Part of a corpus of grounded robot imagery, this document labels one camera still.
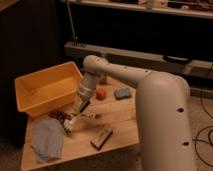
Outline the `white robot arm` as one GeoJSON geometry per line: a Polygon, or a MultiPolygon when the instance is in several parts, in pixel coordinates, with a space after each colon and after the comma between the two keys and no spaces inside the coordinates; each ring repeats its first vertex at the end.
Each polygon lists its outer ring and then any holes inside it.
{"type": "Polygon", "coordinates": [[[143,171],[197,171],[187,109],[190,87],[168,73],[88,55],[78,96],[86,102],[107,75],[136,89],[135,106],[143,171]]]}

